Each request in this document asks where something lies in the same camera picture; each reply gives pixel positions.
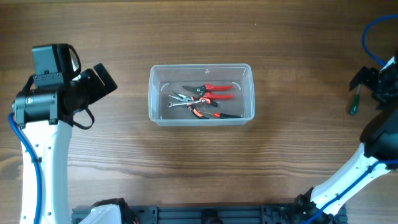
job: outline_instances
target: metal blade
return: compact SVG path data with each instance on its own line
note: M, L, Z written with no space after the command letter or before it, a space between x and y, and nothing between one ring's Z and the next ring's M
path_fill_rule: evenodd
M182 95L182 94L179 94L179 93L177 93L177 92L174 92L174 91L173 91L173 93L176 94L177 96L181 97L181 98L188 98L187 96Z
M205 100L195 100L195 101L191 101L191 102L179 102L179 103L173 103L173 102L169 102L167 104L168 107L173 107L173 106L181 106L181 105L192 105L195 103L204 103L206 102Z
M177 97L177 96L169 95L169 97L172 97L172 98L174 98L174 99L176 99L176 100L179 100L179 101L181 101L181 102L186 102L185 99L181 99L180 97Z
M199 86L199 87L182 86L182 88L201 96L204 96L206 93L205 86Z

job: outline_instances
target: wooden table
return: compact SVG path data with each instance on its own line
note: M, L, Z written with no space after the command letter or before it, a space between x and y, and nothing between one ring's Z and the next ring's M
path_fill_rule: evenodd
M396 1L172 1L0 5L0 223L21 210L21 145L6 116L34 72L31 47L66 42L83 68L102 62L119 88L73 129L70 208L115 197L130 205L291 202L338 170L377 114L362 91L357 116L348 83L363 66L367 23ZM369 48L392 57L398 23L377 25ZM247 63L256 116L245 126L161 128L149 120L147 87L157 64ZM79 114L76 120L88 123ZM395 223L398 175L348 203L350 223Z

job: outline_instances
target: screwdriver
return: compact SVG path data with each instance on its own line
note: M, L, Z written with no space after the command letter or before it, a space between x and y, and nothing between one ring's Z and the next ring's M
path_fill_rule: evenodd
M359 104L359 93L361 92L361 87L362 85L358 85L358 92L356 93L353 103L351 104L351 107L349 108L349 113L350 115L355 115L356 111L358 110L358 104Z
M202 112L202 111L199 111L199 113L211 114L211 115L213 115L213 117L221 118L221 119L224 119L224 118L242 118L241 116L224 114L224 113L207 113L207 112Z

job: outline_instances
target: red handle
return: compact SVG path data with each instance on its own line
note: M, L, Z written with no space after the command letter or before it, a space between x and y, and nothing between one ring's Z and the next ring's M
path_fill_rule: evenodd
M228 85L228 86L213 86L210 85L209 83L205 84L206 90L208 91L220 91L220 90L230 90L232 89L232 85Z
M230 100L234 95L232 94L225 94L225 95L216 95L211 93L205 93L203 97L211 99L211 100Z

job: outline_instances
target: plastic container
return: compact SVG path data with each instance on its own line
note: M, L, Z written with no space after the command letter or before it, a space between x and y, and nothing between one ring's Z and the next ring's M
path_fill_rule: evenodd
M173 91L185 96L198 96L182 88L183 85L202 86L233 85L228 91L213 91L214 94L229 94L230 100L216 100L218 107L195 104L199 111L226 113L242 118L219 119L203 114L209 119L198 119L186 106L173 106L178 100L169 97ZM150 70L148 91L149 118L159 126L218 126L244 125L254 117L254 85L251 67L246 64L212 65L155 65Z

